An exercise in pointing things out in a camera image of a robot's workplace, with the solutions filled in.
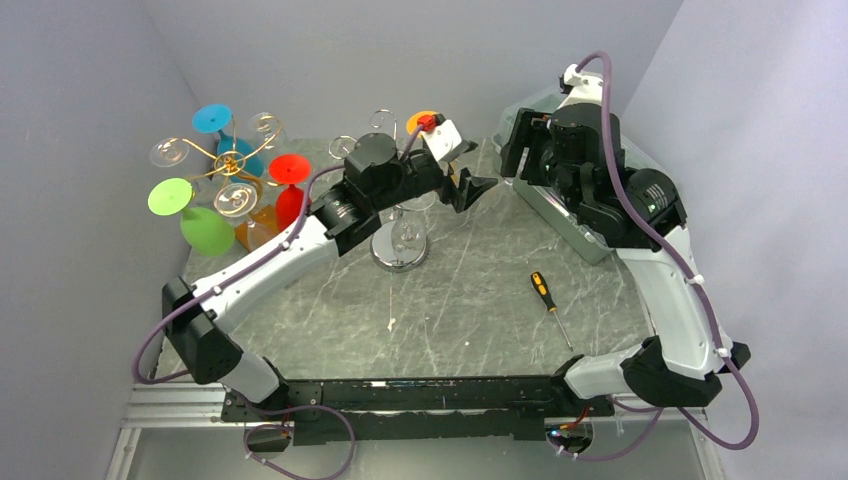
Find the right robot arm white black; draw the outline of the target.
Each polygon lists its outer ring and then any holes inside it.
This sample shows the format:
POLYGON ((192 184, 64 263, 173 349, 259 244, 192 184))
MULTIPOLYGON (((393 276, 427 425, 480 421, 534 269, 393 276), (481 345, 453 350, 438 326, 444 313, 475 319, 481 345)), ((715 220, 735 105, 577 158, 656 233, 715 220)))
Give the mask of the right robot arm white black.
POLYGON ((750 350, 710 321, 695 291, 686 211, 673 181, 651 164, 628 161, 618 118, 610 126, 611 169, 601 108, 591 103, 552 113, 518 109, 501 149, 502 176, 554 194, 623 261, 655 328, 635 346, 566 362, 554 376, 552 404, 574 415, 591 398, 632 393, 655 407, 705 407, 722 390, 725 363, 741 368, 750 350))

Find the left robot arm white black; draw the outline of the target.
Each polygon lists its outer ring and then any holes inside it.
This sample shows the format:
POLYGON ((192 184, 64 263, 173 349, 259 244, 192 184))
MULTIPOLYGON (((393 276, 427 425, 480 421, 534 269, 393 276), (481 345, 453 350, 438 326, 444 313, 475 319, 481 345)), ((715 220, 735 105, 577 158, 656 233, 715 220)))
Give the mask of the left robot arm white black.
POLYGON ((294 224, 257 250, 193 283, 177 277, 163 286, 165 336, 197 384, 221 383, 245 396, 264 420, 279 417, 289 386, 272 363, 230 335, 260 299, 303 274, 334 261, 371 237, 381 213, 434 192, 455 212, 468 210, 496 186, 468 169, 444 168, 476 143, 429 135, 424 147, 403 154, 384 133, 355 141, 337 183, 301 208, 294 224))

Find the clear wine glass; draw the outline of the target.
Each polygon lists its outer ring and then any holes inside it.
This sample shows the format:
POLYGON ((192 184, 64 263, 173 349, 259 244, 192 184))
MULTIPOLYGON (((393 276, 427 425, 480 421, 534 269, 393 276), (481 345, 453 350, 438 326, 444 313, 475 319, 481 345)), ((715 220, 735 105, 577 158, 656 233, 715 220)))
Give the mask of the clear wine glass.
POLYGON ((427 246, 426 226, 411 217, 395 221, 390 232, 392 251, 401 263, 412 263, 427 246))
POLYGON ((417 198, 401 202, 398 208, 404 211, 421 212, 432 207, 437 200, 438 195, 435 192, 427 192, 417 198))

